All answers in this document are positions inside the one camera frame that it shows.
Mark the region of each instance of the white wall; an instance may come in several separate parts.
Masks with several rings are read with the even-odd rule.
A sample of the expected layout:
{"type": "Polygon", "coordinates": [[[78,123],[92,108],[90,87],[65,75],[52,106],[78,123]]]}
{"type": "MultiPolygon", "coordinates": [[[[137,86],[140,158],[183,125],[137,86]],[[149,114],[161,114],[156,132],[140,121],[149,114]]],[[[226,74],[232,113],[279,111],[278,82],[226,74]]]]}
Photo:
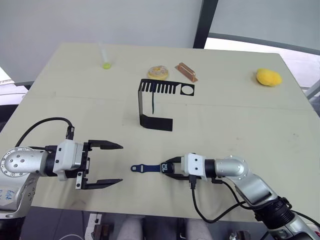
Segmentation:
{"type": "Polygon", "coordinates": [[[219,0],[209,32],[320,50],[320,1],[219,0]]]}
{"type": "Polygon", "coordinates": [[[34,81],[61,42],[192,48],[202,0],[1,0],[0,66],[34,81]]]}

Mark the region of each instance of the person's leg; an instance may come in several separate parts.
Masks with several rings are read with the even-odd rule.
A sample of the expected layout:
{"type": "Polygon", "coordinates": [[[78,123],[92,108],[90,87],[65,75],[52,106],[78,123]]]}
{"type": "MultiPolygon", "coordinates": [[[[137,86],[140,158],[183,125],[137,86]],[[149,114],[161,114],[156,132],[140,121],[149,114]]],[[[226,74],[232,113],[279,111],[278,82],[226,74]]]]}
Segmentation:
{"type": "Polygon", "coordinates": [[[128,216],[122,224],[116,240],[143,240],[142,217],[128,216]]]}
{"type": "Polygon", "coordinates": [[[213,240],[206,223],[201,219],[186,220],[187,240],[213,240]]]}

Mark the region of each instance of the black wire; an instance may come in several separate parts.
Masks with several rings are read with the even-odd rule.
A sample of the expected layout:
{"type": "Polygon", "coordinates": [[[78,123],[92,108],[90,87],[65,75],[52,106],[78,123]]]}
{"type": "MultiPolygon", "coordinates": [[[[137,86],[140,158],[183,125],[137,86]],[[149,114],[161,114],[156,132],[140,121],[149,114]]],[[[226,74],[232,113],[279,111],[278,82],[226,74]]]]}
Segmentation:
{"type": "Polygon", "coordinates": [[[155,113],[155,93],[153,91],[152,91],[151,104],[152,104],[152,114],[154,114],[155,113]]]}
{"type": "Polygon", "coordinates": [[[19,141],[18,141],[18,142],[16,143],[16,145],[15,145],[15,148],[20,146],[20,144],[21,144],[22,141],[25,139],[25,137],[26,137],[35,127],[37,127],[38,125],[43,124],[43,123],[45,123],[45,122],[55,121],[55,120],[65,121],[65,122],[68,124],[68,129],[69,129],[69,128],[73,128],[72,123],[71,123],[68,119],[66,119],[66,118],[64,118],[64,117],[49,117],[49,118],[43,119],[43,120],[41,120],[41,121],[36,122],[36,123],[33,124],[31,127],[29,127],[29,129],[22,135],[22,137],[20,137],[19,141]]]}
{"type": "Polygon", "coordinates": [[[228,189],[231,191],[231,193],[232,193],[235,201],[236,201],[236,202],[239,204],[239,206],[242,207],[243,209],[247,209],[247,210],[259,210],[259,209],[262,209],[262,208],[268,206],[269,204],[272,204],[272,203],[278,201],[278,199],[274,199],[274,200],[267,201],[267,202],[265,202],[265,203],[263,203],[263,204],[261,204],[261,205],[259,205],[259,206],[244,206],[243,204],[240,203],[240,200],[239,200],[239,198],[237,197],[235,191],[232,189],[232,187],[231,187],[228,183],[226,183],[225,181],[222,181],[222,183],[228,187],[228,189]]]}
{"type": "MultiPolygon", "coordinates": [[[[267,205],[269,205],[269,204],[272,204],[273,202],[277,201],[277,199],[271,200],[271,201],[268,201],[268,202],[266,202],[266,203],[264,203],[264,204],[261,204],[261,205],[259,205],[259,206],[256,206],[256,207],[244,206],[244,205],[240,204],[240,201],[239,201],[239,199],[238,199],[235,191],[232,189],[232,187],[231,187],[228,183],[226,183],[225,181],[222,181],[222,183],[229,188],[229,190],[231,191],[231,193],[232,193],[235,201],[239,204],[240,207],[242,207],[242,208],[244,208],[244,209],[248,209],[248,210],[258,210],[258,209],[261,209],[261,208],[263,208],[263,207],[265,207],[265,206],[267,206],[267,205]]],[[[320,223],[318,223],[316,220],[312,219],[311,217],[309,217],[309,216],[307,216],[307,215],[304,215],[303,213],[298,212],[298,211],[294,211],[294,210],[291,210],[291,211],[294,212],[294,213],[296,213],[296,214],[298,214],[299,216],[301,216],[301,217],[309,220],[309,221],[312,222],[314,225],[316,225],[318,228],[320,228],[320,223]]]]}
{"type": "Polygon", "coordinates": [[[298,211],[294,211],[294,210],[291,210],[291,211],[298,214],[299,216],[301,216],[305,219],[308,219],[310,222],[312,222],[314,225],[316,225],[318,228],[320,228],[320,224],[316,220],[313,220],[311,217],[304,215],[303,213],[298,212],[298,211]]]}
{"type": "Polygon", "coordinates": [[[266,237],[269,235],[269,232],[266,231],[265,234],[260,238],[260,240],[266,239],[266,237]]]}
{"type": "Polygon", "coordinates": [[[245,202],[244,201],[241,201],[240,203],[236,203],[235,205],[229,207],[227,210],[225,210],[223,213],[221,213],[218,217],[216,217],[215,219],[213,220],[209,220],[209,219],[206,219],[205,216],[203,216],[203,214],[200,212],[200,210],[198,209],[198,206],[197,206],[197,202],[196,202],[196,196],[195,196],[195,190],[192,188],[191,189],[191,192],[192,192],[192,200],[193,200],[193,205],[194,205],[194,208],[196,210],[196,212],[199,214],[199,216],[206,222],[206,223],[209,223],[209,224],[213,224],[217,221],[219,221],[224,215],[226,215],[227,213],[229,213],[231,210],[235,209],[236,207],[240,206],[241,204],[244,204],[245,202]]]}

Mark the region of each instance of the robotic arm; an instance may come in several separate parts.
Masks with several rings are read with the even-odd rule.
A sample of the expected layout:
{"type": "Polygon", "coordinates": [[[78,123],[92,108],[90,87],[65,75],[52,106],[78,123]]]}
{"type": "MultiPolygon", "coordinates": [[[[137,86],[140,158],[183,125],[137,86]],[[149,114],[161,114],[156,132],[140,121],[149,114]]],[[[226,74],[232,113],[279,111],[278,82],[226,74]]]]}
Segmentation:
{"type": "Polygon", "coordinates": [[[229,156],[225,159],[206,159],[205,156],[188,153],[175,157],[161,164],[162,173],[169,177],[190,181],[195,189],[196,180],[227,178],[234,183],[236,191],[255,213],[255,218],[262,221],[270,235],[276,240],[320,240],[305,222],[292,210],[289,202],[279,197],[258,175],[253,174],[245,160],[229,156]],[[181,172],[175,166],[181,163],[181,172]]]}
{"type": "Polygon", "coordinates": [[[93,147],[110,150],[122,146],[105,140],[76,143],[72,138],[67,137],[59,145],[17,146],[0,159],[0,240],[19,239],[39,177],[57,177],[60,181],[76,178],[75,189],[83,190],[102,189],[122,181],[101,179],[87,183],[86,178],[90,167],[88,152],[93,147]]]}

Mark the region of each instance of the tabletop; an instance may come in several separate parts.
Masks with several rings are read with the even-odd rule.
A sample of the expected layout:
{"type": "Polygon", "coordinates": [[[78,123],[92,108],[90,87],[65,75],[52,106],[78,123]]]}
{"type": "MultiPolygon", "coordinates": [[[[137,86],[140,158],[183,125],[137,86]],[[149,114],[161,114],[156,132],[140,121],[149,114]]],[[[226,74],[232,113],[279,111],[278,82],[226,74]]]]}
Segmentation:
{"type": "MultiPolygon", "coordinates": [[[[11,149],[33,123],[68,118],[74,140],[108,140],[123,149],[89,153],[89,183],[121,178],[105,189],[75,190],[75,179],[41,177],[33,206],[95,212],[199,218],[188,181],[161,173],[131,172],[136,164],[156,165],[186,153],[208,158],[235,155],[245,159],[293,208],[320,218],[319,118],[291,72],[276,53],[105,45],[112,63],[103,69],[97,44],[63,43],[47,63],[0,133],[0,150],[11,149]],[[192,84],[175,69],[185,63],[199,79],[194,96],[155,94],[155,117],[173,119],[173,131],[139,124],[138,87],[152,66],[168,68],[167,81],[192,84]],[[258,68],[282,76],[267,87],[255,79],[258,68]]],[[[152,115],[151,96],[143,96],[152,115]]],[[[38,126],[24,146],[56,145],[66,126],[38,126]]],[[[207,218],[235,203],[223,185],[198,181],[196,198],[207,218]]],[[[252,211],[235,209],[224,220],[254,221],[252,211]]]]}

